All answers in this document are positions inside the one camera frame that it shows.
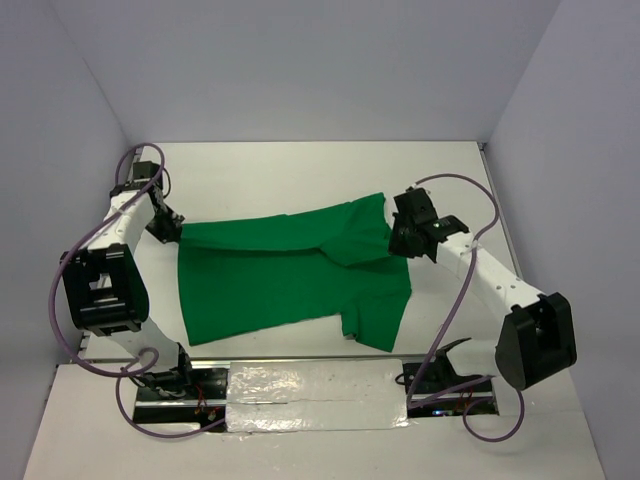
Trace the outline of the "green t-shirt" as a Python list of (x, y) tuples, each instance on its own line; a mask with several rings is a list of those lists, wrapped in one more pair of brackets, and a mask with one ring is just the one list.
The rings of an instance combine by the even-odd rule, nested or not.
[(192, 346), (337, 315), (341, 334), (393, 350), (412, 294), (388, 252), (386, 198), (183, 227), (177, 276)]

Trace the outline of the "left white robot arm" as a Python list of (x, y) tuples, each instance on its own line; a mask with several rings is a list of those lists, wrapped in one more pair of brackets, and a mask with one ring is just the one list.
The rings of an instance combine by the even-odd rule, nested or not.
[(184, 217), (166, 205), (161, 166), (132, 166), (131, 178), (110, 192), (116, 219), (81, 245), (62, 273), (74, 326), (119, 345), (145, 369), (134, 382), (161, 397), (180, 399), (196, 374), (182, 345), (151, 319), (150, 300), (134, 260), (144, 232), (159, 243), (180, 241)]

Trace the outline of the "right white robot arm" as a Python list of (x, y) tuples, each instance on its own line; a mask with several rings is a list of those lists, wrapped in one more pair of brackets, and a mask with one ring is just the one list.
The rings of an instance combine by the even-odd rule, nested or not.
[(471, 280), (473, 293), (492, 314), (493, 340), (464, 340), (451, 346), (434, 368), (437, 384), (456, 391), (469, 376), (503, 378), (523, 391), (573, 366), (577, 347), (569, 301), (521, 280), (489, 253), (453, 215), (440, 217), (422, 188), (394, 198), (390, 253), (427, 257), (455, 277)]

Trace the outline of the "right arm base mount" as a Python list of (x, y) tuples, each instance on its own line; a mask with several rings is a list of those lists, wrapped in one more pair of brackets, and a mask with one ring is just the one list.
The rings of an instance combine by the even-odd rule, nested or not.
[[(464, 338), (451, 342), (440, 347), (434, 358), (430, 361), (426, 372), (421, 377), (416, 392), (412, 397), (413, 402), (417, 402), (430, 395), (438, 393), (446, 388), (457, 386), (461, 383), (477, 380), (480, 375), (460, 376), (454, 370), (446, 354), (459, 344), (468, 342), (470, 338)], [(470, 415), (497, 415), (498, 409), (494, 400), (494, 391), (489, 380), (475, 386), (467, 387), (461, 391), (447, 393), (435, 399), (425, 406), (410, 409), (409, 418), (461, 416), (466, 407), (474, 401), (482, 399), (474, 408), (469, 411)]]

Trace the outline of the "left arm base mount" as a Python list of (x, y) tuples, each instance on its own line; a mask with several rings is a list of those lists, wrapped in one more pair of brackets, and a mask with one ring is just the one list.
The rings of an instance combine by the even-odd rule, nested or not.
[(224, 431), (229, 369), (190, 367), (186, 376), (176, 372), (134, 377), (137, 388), (133, 421), (138, 425), (215, 424)]

